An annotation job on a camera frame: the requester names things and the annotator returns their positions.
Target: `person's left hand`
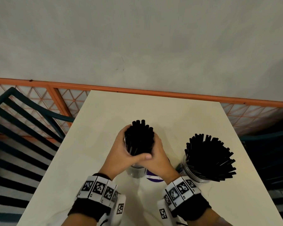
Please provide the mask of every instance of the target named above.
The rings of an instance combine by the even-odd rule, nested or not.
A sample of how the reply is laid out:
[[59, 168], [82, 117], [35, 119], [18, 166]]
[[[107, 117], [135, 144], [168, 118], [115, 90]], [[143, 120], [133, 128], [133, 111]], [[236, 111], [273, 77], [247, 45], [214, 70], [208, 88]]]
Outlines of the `person's left hand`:
[[138, 163], [142, 160], [151, 159], [152, 156], [149, 153], [142, 153], [137, 156], [132, 156], [126, 150], [125, 147], [125, 131], [131, 125], [127, 125], [117, 134], [117, 137], [112, 145], [112, 148], [104, 162], [104, 165], [100, 169], [99, 173], [103, 173], [111, 180], [113, 180], [118, 174], [125, 171], [131, 165]]

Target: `white table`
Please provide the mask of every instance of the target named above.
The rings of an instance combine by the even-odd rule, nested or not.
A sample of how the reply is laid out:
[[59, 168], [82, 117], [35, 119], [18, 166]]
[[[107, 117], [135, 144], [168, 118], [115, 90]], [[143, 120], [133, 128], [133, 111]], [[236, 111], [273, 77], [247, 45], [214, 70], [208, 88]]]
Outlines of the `white table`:
[[[70, 208], [87, 176], [102, 166], [119, 130], [137, 119], [154, 128], [174, 167], [195, 133], [218, 137], [234, 152], [237, 175], [200, 186], [212, 208], [234, 226], [283, 225], [220, 103], [91, 91], [18, 226], [38, 225]], [[115, 181], [127, 197], [122, 225], [161, 225], [156, 203], [165, 182], [133, 179], [126, 172]]]

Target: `jar of black straws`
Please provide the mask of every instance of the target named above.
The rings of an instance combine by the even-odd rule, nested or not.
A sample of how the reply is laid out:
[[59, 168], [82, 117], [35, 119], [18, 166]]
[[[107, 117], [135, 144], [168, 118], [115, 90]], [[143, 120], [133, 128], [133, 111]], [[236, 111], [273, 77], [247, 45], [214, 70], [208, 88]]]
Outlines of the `jar of black straws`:
[[[141, 153], [151, 154], [153, 144], [153, 128], [146, 125], [145, 120], [141, 120], [141, 122], [139, 120], [133, 121], [132, 126], [125, 131], [125, 146], [132, 156]], [[127, 169], [127, 173], [133, 178], [142, 178], [146, 175], [147, 169], [138, 164], [134, 164]]]
[[198, 184], [232, 178], [236, 174], [236, 168], [232, 166], [235, 160], [230, 159], [233, 152], [224, 147], [224, 143], [218, 138], [211, 138], [209, 135], [206, 135], [204, 141], [203, 138], [204, 134], [195, 134], [190, 138], [190, 142], [186, 144], [186, 154], [176, 170]]

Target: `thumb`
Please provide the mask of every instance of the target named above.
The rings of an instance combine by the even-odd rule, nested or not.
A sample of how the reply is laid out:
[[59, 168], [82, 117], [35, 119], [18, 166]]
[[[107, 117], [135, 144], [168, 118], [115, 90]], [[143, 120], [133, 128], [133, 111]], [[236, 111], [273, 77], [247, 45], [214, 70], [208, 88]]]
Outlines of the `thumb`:
[[143, 160], [148, 160], [152, 158], [152, 155], [149, 153], [142, 153], [137, 156], [132, 156], [132, 164], [138, 163]]

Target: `person's right hand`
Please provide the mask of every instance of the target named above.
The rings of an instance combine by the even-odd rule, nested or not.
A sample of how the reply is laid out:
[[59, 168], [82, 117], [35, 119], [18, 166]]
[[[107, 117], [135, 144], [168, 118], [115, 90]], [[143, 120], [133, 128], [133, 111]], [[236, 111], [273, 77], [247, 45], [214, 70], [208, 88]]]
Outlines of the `person's right hand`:
[[152, 159], [140, 161], [139, 165], [146, 167], [149, 171], [161, 177], [167, 184], [180, 177], [178, 172], [172, 167], [163, 149], [161, 139], [156, 133], [154, 133]]

